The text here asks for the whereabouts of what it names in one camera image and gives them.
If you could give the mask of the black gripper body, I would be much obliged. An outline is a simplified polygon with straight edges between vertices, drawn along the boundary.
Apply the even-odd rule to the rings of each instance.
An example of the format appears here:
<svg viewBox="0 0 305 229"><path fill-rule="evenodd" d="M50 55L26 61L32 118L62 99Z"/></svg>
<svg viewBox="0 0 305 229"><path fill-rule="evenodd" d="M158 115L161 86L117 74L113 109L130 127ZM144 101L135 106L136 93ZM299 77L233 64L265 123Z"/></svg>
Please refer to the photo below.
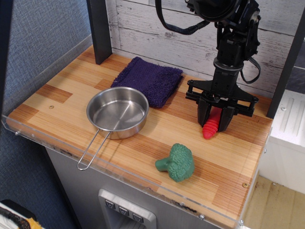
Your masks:
<svg viewBox="0 0 305 229"><path fill-rule="evenodd" d="M213 64L215 67L213 79L210 81L189 80L186 98L197 103L203 99L208 104L219 108L230 106L237 109L234 112L235 115L251 117L258 98L240 89L236 83L244 63L227 66L220 61L214 61Z"/></svg>

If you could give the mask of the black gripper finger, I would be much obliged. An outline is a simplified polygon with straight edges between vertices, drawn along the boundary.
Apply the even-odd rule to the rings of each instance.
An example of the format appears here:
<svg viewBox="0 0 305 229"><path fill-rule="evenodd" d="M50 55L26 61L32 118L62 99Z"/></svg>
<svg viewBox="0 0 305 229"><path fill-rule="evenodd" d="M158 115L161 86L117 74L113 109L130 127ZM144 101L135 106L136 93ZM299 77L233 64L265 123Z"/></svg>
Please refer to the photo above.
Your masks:
<svg viewBox="0 0 305 229"><path fill-rule="evenodd" d="M233 116L235 115L234 107L224 107L221 111L218 131L223 132L228 128Z"/></svg>
<svg viewBox="0 0 305 229"><path fill-rule="evenodd" d="M208 103L203 97L200 97L198 100L198 107L197 107L197 116L198 116L198 123L201 127L206 123L210 111L211 111L211 104Z"/></svg>

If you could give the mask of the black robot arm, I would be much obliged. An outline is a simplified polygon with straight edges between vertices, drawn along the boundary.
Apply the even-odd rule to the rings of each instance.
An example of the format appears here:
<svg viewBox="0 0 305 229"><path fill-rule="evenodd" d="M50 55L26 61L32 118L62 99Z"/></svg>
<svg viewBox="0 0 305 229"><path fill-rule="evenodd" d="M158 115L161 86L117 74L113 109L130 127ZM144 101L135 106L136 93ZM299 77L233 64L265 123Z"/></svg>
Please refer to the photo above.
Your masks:
<svg viewBox="0 0 305 229"><path fill-rule="evenodd" d="M198 123L204 126L212 108L221 109L218 130L227 129L237 115L252 116L258 98L243 91L237 78L243 77L245 61L260 65L253 59L260 42L257 38L261 19L259 5L255 0L189 0L188 8L217 28L217 56L213 79L189 80L186 98L196 101Z"/></svg>

